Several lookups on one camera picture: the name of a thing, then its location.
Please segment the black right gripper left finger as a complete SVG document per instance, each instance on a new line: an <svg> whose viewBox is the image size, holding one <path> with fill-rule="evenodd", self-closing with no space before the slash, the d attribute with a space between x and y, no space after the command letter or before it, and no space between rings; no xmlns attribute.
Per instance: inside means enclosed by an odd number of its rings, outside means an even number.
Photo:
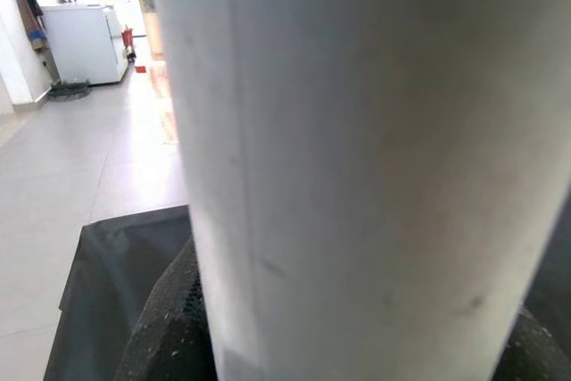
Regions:
<svg viewBox="0 0 571 381"><path fill-rule="evenodd" d="M192 239L186 241L154 284L114 378L217 378Z"/></svg>

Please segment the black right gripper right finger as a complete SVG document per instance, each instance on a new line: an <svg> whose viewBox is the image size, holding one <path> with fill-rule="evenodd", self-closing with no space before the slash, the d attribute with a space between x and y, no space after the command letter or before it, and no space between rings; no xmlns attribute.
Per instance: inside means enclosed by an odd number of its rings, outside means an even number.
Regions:
<svg viewBox="0 0 571 381"><path fill-rule="evenodd" d="M521 307L492 380L570 381L570 358L549 330Z"/></svg>

